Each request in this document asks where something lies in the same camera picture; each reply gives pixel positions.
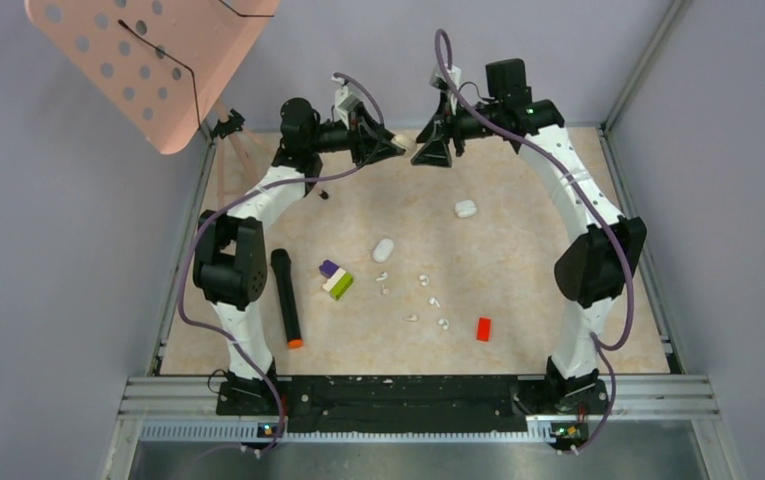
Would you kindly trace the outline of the beige earbud case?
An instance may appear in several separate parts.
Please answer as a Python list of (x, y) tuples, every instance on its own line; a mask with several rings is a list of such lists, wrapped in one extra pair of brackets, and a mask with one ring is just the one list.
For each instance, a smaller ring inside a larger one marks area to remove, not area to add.
[(417, 146), (417, 142), (413, 138), (404, 134), (395, 134), (391, 138), (391, 143), (405, 151), (414, 151)]

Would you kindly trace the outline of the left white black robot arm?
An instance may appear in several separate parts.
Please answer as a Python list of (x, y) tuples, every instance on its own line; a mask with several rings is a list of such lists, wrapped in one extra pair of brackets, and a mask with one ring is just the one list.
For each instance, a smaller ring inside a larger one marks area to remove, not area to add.
[(416, 148), (414, 139), (388, 130), (360, 100), (350, 102), (337, 121), (323, 121), (303, 98), (286, 101), (280, 116), (281, 140), (271, 166), (241, 198), (201, 215), (192, 261), (194, 284), (217, 313), (217, 330), (230, 348), (228, 383), (260, 414), (279, 397), (268, 376), (274, 358), (258, 304), (269, 271), (267, 229), (324, 181), (322, 154), (346, 151), (362, 168)]

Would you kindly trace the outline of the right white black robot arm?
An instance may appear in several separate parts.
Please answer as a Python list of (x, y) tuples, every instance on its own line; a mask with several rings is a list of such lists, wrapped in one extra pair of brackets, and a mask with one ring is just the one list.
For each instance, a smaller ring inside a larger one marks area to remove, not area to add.
[(615, 301), (634, 305), (632, 279), (646, 240), (639, 217), (627, 217), (599, 188), (574, 149), (565, 120), (550, 100), (535, 101), (521, 59), (486, 67), (489, 97), (470, 105), (460, 93), (459, 68), (441, 60), (431, 85), (439, 105), (417, 137), (413, 165), (451, 167), (467, 141), (499, 136), (535, 171), (557, 209), (569, 245), (553, 267), (565, 299), (564, 325), (548, 357), (547, 404), (570, 412), (594, 387), (599, 370), (593, 336), (600, 334)]

